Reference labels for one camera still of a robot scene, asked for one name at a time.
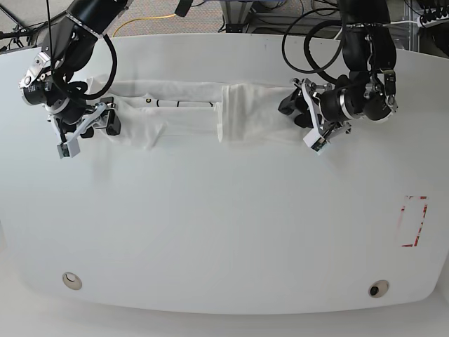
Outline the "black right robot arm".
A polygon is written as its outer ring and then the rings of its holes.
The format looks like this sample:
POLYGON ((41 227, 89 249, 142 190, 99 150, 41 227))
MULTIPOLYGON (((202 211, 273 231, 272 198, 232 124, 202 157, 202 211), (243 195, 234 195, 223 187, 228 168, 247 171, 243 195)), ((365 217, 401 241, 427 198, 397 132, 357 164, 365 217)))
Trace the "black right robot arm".
POLYGON ((41 51, 20 81, 25 102, 43 105, 53 115, 61 140, 75 132, 83 116, 94 113, 91 102, 112 86, 118 59, 107 30, 130 5, 130 1, 73 1, 61 21, 49 25, 41 51), (106 84, 89 93, 87 83, 72 77, 87 65, 99 39, 109 48, 112 68, 106 84))

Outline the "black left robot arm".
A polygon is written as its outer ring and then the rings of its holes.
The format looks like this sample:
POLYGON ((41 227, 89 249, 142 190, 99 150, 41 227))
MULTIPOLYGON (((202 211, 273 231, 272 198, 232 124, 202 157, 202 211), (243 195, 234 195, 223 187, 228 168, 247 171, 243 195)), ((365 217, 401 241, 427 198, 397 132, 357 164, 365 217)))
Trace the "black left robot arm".
POLYGON ((336 135, 349 134, 352 120, 384 122, 397 111, 396 48, 388 28, 391 20, 386 1, 338 1, 336 9, 340 18, 318 23, 304 38, 304 56, 310 70, 286 63, 305 76, 319 75, 325 83, 294 78, 295 90, 278 108, 308 130, 304 142, 315 152, 336 135), (341 29, 340 43, 334 57, 320 66, 312 57, 310 42, 317 32, 333 26, 341 29), (334 78, 326 70, 339 55, 349 73, 334 78))

